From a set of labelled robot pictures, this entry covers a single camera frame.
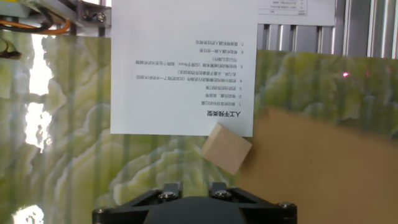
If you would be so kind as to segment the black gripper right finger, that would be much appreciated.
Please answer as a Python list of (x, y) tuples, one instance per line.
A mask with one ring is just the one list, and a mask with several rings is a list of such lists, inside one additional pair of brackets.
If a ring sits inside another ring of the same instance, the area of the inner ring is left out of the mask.
[(297, 206), (290, 202), (270, 203), (224, 182), (210, 182), (208, 196), (232, 205), (244, 223), (297, 224)]

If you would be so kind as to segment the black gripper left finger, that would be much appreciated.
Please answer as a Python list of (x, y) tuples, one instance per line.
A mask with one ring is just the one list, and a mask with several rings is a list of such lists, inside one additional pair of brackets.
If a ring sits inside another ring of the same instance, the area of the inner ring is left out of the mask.
[(115, 207), (101, 207), (92, 211), (92, 224), (143, 224), (152, 208), (182, 198), (182, 182), (164, 184), (162, 189), (146, 193)]

